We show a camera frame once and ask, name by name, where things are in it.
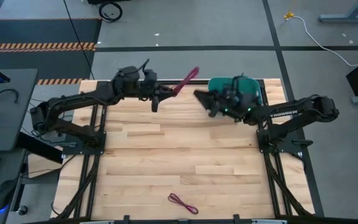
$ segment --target computer mouse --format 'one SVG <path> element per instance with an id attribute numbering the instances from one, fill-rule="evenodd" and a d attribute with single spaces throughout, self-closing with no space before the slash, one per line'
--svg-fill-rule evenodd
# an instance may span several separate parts
<path id="1" fill-rule="evenodd" d="M 16 188 L 16 179 L 7 180 L 0 185 L 0 210 L 11 201 Z"/>

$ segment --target desk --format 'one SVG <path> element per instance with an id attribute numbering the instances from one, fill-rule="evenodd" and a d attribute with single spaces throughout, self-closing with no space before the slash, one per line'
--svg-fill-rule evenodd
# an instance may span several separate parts
<path id="1" fill-rule="evenodd" d="M 270 105 L 285 101 L 279 79 L 264 83 Z M 82 81 L 80 91 L 92 91 L 96 84 Z M 205 88 L 184 87 L 176 98 L 163 101 L 158 113 L 151 112 L 150 102 L 137 99 L 125 99 L 108 108 L 106 150 L 100 159 L 92 220 L 122 220 L 124 215 L 131 220 L 232 219 L 234 214 L 274 217 L 257 128 L 235 124 L 227 117 L 208 117 L 193 96 L 194 89 Z M 91 111 L 90 107 L 75 110 L 73 122 L 89 124 Z M 281 156 L 288 188 L 314 212 L 301 161 L 288 154 Z M 76 156 L 60 173 L 54 202 L 57 212 L 77 191 L 82 162 L 83 156 Z M 170 193 L 200 213 L 192 215 L 169 202 Z M 81 216 L 87 199 L 85 192 Z"/>
<path id="2" fill-rule="evenodd" d="M 24 163 L 26 150 L 45 156 L 51 153 L 55 156 L 46 156 L 55 162 L 62 163 L 58 160 L 57 155 L 61 152 L 50 147 L 34 138 L 20 132 L 21 126 L 27 111 L 34 86 L 37 81 L 38 71 L 36 69 L 22 70 L 1 70 L 3 74 L 11 78 L 11 82 L 0 84 L 0 91 L 7 88 L 14 88 L 19 92 L 18 104 L 14 103 L 15 94 L 2 93 L 0 95 L 0 185 L 5 180 L 15 179 Z M 24 186 L 19 184 L 16 189 L 15 202 L 20 202 L 21 193 Z M 5 223 L 9 210 L 17 209 L 16 206 L 8 206 L 4 211 L 0 212 L 0 223 Z"/>

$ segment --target caster wheel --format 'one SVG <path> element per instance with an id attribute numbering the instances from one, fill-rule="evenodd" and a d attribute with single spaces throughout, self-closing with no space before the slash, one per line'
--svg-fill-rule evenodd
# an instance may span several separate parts
<path id="1" fill-rule="evenodd" d="M 25 214 L 27 214 L 27 211 L 28 211 L 28 209 L 26 206 L 20 205 L 19 209 L 16 211 L 16 213 L 18 213 L 19 215 L 25 215 Z"/>

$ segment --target wood plank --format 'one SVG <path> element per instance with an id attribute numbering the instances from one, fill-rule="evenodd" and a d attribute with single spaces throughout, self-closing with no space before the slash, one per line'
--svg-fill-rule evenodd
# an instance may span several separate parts
<path id="1" fill-rule="evenodd" d="M 265 80 L 265 86 L 270 104 L 285 102 L 279 79 Z M 80 91 L 95 88 L 95 81 L 83 81 Z M 211 119 L 193 96 L 195 89 L 205 88 L 184 87 L 176 98 L 163 101 L 158 113 L 150 111 L 150 102 L 131 98 L 108 107 L 108 137 L 99 164 L 93 220 L 122 220 L 124 215 L 133 220 L 274 216 L 256 127 L 227 117 Z M 73 122 L 86 125 L 90 117 L 91 107 L 78 109 Z M 54 203 L 58 211 L 78 188 L 82 158 L 74 158 L 61 173 Z M 313 212 L 302 163 L 285 154 L 282 163 L 288 187 Z M 170 193 L 200 213 L 194 216 L 169 202 Z"/>

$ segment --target wheel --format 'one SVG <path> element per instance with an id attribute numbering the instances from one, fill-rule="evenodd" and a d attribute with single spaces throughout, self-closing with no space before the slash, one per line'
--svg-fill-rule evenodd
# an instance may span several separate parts
<path id="1" fill-rule="evenodd" d="M 24 205 L 20 205 L 19 209 L 16 211 L 19 215 L 25 215 L 28 212 L 28 209 Z"/>
<path id="2" fill-rule="evenodd" d="M 122 16 L 122 8 L 115 2 L 105 2 L 99 7 L 99 15 L 105 22 L 116 22 Z"/>

